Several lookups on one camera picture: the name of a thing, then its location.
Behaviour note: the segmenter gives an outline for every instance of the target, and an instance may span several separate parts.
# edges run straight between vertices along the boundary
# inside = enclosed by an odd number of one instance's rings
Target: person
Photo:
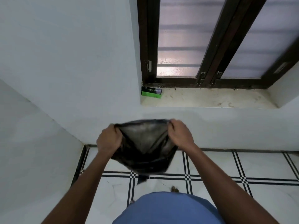
[[[170,139],[190,157],[216,208],[207,200],[194,195],[155,192],[132,203],[114,220],[114,224],[278,224],[261,205],[200,150],[182,121],[172,119],[171,123],[168,125]],[[113,124],[102,131],[97,139],[97,155],[42,224],[85,223],[103,170],[121,141],[122,133]]]

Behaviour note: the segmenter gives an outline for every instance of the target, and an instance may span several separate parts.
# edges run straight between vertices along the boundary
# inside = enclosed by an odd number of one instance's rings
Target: frosted glass
[[[161,0],[157,76],[195,77],[225,0]]]
[[[299,0],[267,0],[222,78],[259,79],[299,36]]]

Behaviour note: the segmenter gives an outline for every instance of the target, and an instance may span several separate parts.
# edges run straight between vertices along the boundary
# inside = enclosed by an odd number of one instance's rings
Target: tiled floor
[[[81,172],[97,153],[90,148]],[[205,152],[221,169],[262,205],[279,223],[298,224],[299,155],[287,153]],[[185,153],[177,151],[165,174],[151,176],[137,185],[138,175],[110,160],[97,189],[86,223],[110,224],[129,202],[175,186],[213,201],[197,170]]]

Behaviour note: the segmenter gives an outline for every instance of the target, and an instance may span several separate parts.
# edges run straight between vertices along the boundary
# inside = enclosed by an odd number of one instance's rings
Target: forearm
[[[84,224],[110,155],[98,152],[94,160],[50,212],[42,224]]]
[[[186,153],[226,223],[278,223],[196,145]]]

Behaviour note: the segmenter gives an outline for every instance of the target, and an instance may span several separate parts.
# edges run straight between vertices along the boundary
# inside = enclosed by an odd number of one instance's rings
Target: person's left hand
[[[107,152],[113,155],[114,152],[120,147],[123,135],[121,131],[110,124],[106,129],[102,130],[97,139],[97,147],[99,152]]]

